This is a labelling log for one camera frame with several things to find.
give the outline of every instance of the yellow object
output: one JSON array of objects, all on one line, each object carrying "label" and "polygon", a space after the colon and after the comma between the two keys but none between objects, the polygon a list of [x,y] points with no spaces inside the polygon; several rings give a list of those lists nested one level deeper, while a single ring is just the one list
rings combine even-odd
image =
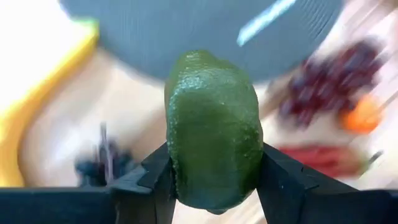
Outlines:
[{"label": "yellow object", "polygon": [[369,134],[379,126],[381,120],[381,106],[370,96],[360,99],[353,111],[340,115],[343,128],[356,134]]},{"label": "yellow object", "polygon": [[25,129],[29,127],[38,111],[51,100],[54,91],[65,83],[95,51],[98,38],[97,25],[94,23],[82,25],[86,25],[89,31],[67,52],[57,67],[49,74],[44,74],[36,85],[24,90],[22,97],[11,102],[10,107],[0,113],[0,187],[24,186],[24,179],[18,166],[18,149]]}]

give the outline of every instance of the green avocado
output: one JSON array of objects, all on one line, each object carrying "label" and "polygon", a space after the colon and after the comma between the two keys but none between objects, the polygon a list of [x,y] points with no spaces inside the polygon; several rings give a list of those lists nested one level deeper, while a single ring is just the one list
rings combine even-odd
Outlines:
[{"label": "green avocado", "polygon": [[242,70],[204,50],[179,58],[165,85],[167,145],[178,200],[221,214],[256,188],[259,106]]}]

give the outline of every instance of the clamp jaw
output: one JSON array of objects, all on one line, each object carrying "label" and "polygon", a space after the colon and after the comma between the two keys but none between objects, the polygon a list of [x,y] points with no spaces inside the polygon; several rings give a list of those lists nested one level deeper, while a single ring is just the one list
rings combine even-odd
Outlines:
[{"label": "clamp jaw", "polygon": [[[170,224],[175,208],[166,143],[104,187],[0,189],[0,223]],[[398,191],[358,191],[264,144],[257,188],[269,224],[393,224]]]}]

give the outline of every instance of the gray plastic lid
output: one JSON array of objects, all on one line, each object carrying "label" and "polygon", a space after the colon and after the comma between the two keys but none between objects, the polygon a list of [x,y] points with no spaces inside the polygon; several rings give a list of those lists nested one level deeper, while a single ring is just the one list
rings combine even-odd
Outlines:
[{"label": "gray plastic lid", "polygon": [[[342,0],[60,2],[72,16],[97,19],[100,44],[152,77],[166,79],[182,53],[206,49],[255,82],[278,77],[305,60],[326,38],[343,5]],[[262,12],[273,16],[268,14],[268,23],[240,46],[239,32]]]}]

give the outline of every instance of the avocado skin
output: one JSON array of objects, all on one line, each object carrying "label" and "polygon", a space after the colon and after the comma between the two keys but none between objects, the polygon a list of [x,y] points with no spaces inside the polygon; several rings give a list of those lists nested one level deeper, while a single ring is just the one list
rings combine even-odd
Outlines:
[{"label": "avocado skin", "polygon": [[182,55],[165,85],[178,200],[220,214],[257,187],[262,128],[249,77],[204,50]]}]

